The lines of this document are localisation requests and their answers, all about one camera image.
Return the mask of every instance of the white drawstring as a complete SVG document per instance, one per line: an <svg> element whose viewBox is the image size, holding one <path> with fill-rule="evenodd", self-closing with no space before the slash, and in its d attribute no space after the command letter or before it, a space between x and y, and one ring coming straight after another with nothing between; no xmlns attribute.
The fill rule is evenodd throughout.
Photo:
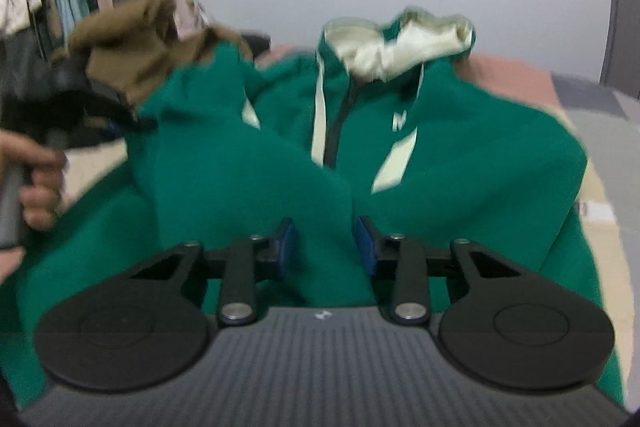
<svg viewBox="0 0 640 427"><path fill-rule="evenodd" d="M311 159L319 166L324 165L324 147L326 142L326 107L324 106L324 60L316 54L318 61L318 81L316 82L316 115L314 117L314 136L311 140Z"/></svg>
<svg viewBox="0 0 640 427"><path fill-rule="evenodd" d="M385 162L373 180L371 194L396 187L396 185L400 184L404 176L404 171L406 171L406 166L409 164L411 155L414 153L417 137L418 128L416 127L410 135L405 136L393 144Z"/></svg>

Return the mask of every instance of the finger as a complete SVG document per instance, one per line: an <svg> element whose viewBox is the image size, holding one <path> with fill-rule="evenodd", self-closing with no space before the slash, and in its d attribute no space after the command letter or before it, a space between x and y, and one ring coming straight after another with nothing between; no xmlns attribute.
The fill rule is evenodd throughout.
<svg viewBox="0 0 640 427"><path fill-rule="evenodd" d="M9 131L0 133L0 154L17 162L29 165L49 165L62 168L66 158L62 151L47 149L22 134Z"/></svg>
<svg viewBox="0 0 640 427"><path fill-rule="evenodd" d="M60 194L47 187L20 187L20 203L25 208L53 210L60 203Z"/></svg>
<svg viewBox="0 0 640 427"><path fill-rule="evenodd" d="M58 220L55 213L47 212L43 208L25 208L22 215L27 225L39 232L49 232Z"/></svg>
<svg viewBox="0 0 640 427"><path fill-rule="evenodd" d="M0 251L0 284L18 269L24 258L24 248Z"/></svg>
<svg viewBox="0 0 640 427"><path fill-rule="evenodd" d="M48 187L60 192L65 186L65 175L60 169L51 167L39 167L33 170L31 175L34 185Z"/></svg>

